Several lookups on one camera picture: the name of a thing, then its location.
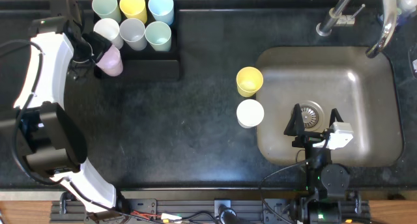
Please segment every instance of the stainless steel sink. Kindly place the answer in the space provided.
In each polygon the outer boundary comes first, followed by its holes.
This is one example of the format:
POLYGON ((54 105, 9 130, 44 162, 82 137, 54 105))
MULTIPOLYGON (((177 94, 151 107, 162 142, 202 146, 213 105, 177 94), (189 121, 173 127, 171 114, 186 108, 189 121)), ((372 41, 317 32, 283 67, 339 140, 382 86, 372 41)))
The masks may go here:
MULTIPOLYGON (((281 47, 266 50, 256 67, 264 77, 256 99, 265 109, 257 127, 258 147, 270 162, 289 165, 299 148, 283 134, 295 104, 303 108, 307 130, 329 127, 337 108, 354 138, 332 151, 332 161, 348 166, 385 166, 403 150, 394 78, 388 59, 374 59, 361 47, 281 47)), ((300 153, 298 160, 304 159, 300 153)))

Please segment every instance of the wooden surface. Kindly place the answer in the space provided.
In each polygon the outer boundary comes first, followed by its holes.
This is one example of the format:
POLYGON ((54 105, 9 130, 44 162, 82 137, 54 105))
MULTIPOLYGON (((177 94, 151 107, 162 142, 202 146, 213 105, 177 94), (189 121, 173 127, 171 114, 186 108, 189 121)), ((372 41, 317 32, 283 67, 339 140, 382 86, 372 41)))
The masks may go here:
MULTIPOLYGON (((51 201, 0 201, 5 224, 47 224, 51 201)), ((417 201, 370 201, 376 221, 386 224, 417 223, 417 201)))

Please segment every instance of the countertop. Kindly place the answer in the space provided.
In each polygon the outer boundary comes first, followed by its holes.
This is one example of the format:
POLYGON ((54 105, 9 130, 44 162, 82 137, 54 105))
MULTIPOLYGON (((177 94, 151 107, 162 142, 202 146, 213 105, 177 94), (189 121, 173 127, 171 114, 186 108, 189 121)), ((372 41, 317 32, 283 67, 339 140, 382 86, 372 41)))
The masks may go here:
MULTIPOLYGON (((175 0, 181 79, 124 83, 102 81, 93 72, 77 81, 67 78, 65 111, 84 133, 91 163, 117 188, 256 188, 282 166, 261 155, 255 128, 237 122, 236 108, 244 100, 237 92, 237 72, 276 46, 374 44, 381 31, 375 19, 381 0, 354 0, 349 10, 363 2, 367 7, 353 27, 335 28, 323 38, 315 26, 337 0, 175 0)), ((0 42, 28 39, 31 21, 50 15, 46 0, 0 3, 0 42)), ((93 27, 88 8, 86 16, 88 31, 93 27)), ((384 51, 394 71, 403 154, 389 167, 350 167, 351 188, 417 186, 417 79, 409 61, 416 31, 414 18, 384 51)), ((12 108, 28 62, 27 46, 0 53, 0 111, 12 108)), ((0 189, 62 189, 29 180, 14 164, 9 144, 0 138, 0 189)), ((268 186, 303 189, 304 181, 300 170, 290 169, 268 186)))

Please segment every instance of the chrome faucet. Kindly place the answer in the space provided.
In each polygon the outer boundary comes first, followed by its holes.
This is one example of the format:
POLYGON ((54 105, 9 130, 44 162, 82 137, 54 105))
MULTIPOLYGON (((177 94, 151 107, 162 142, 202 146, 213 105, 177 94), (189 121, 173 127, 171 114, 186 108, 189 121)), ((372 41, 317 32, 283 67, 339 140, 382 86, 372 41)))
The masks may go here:
MULTIPOLYGON (((322 23, 316 26, 316 31, 321 36, 328 36, 334 26, 352 26, 354 18, 365 7, 362 7, 352 16, 342 15, 347 4, 351 0, 339 0, 334 8, 331 8, 322 23)), ((382 0, 384 5, 384 24, 382 26, 381 36, 374 46, 366 50, 366 56, 369 58, 376 57, 391 40, 397 22, 397 3, 396 0, 382 0)))

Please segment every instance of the cup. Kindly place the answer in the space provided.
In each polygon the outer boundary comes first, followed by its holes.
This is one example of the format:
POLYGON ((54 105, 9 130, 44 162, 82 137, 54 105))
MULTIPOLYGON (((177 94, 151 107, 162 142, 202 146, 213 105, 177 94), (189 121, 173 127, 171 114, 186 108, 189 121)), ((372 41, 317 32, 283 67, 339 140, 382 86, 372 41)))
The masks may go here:
POLYGON ((120 36, 136 51, 145 49, 148 44, 145 38, 145 25, 139 19, 130 18, 122 22, 120 36))
POLYGON ((264 114, 262 105, 252 99, 242 101, 236 110, 237 120, 243 128, 252 128, 259 125, 264 114))
POLYGON ((97 66, 109 76, 115 77, 121 74, 123 71, 123 63, 120 51, 114 45, 111 45, 97 63, 97 66))
POLYGON ((262 87, 263 76, 257 68, 245 67, 237 73, 236 83, 239 94, 250 97, 262 87))
POLYGON ((146 27, 145 37, 155 51, 169 51, 171 49, 171 28, 164 22, 150 23, 146 27))
POLYGON ((102 19, 111 18, 117 23, 122 21, 117 0, 93 0, 92 7, 94 12, 102 19))
POLYGON ((119 34, 120 27, 115 20, 101 19, 94 25, 93 31, 108 39, 117 49, 123 47, 123 38, 119 34))
POLYGON ((174 0, 149 0, 148 7, 156 21, 174 22, 174 0))
POLYGON ((139 19, 143 23, 148 20, 145 0, 120 0, 120 9, 127 18, 139 19))

